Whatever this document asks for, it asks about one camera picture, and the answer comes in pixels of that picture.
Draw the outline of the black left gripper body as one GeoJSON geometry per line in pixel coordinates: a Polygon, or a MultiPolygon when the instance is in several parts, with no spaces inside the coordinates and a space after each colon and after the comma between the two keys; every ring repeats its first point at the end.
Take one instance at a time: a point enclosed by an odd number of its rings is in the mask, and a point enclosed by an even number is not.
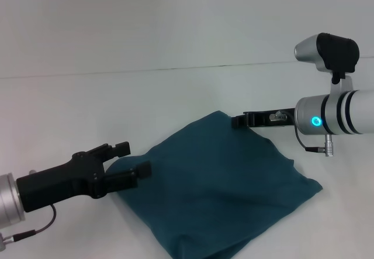
{"type": "Polygon", "coordinates": [[[63,165],[18,178],[16,184],[24,211],[32,212],[79,195],[104,196],[104,175],[102,160],[80,152],[63,165]]]}

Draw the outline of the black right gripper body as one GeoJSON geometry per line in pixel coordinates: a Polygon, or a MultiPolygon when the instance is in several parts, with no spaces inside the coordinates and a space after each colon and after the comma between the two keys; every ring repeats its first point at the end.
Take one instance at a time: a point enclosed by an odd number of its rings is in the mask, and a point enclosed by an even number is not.
{"type": "Polygon", "coordinates": [[[248,127],[293,126],[295,108],[244,112],[245,125],[248,127]]]}

